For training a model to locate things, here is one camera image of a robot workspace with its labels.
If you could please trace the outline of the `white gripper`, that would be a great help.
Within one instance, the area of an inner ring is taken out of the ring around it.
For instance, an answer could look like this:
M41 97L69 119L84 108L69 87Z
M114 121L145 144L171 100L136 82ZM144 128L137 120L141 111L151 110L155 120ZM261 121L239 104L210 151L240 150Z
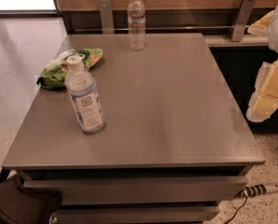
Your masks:
M269 48L278 53L278 6L247 29L250 35L268 35ZM278 109L278 60L264 62L258 70L246 117L252 122L269 119Z

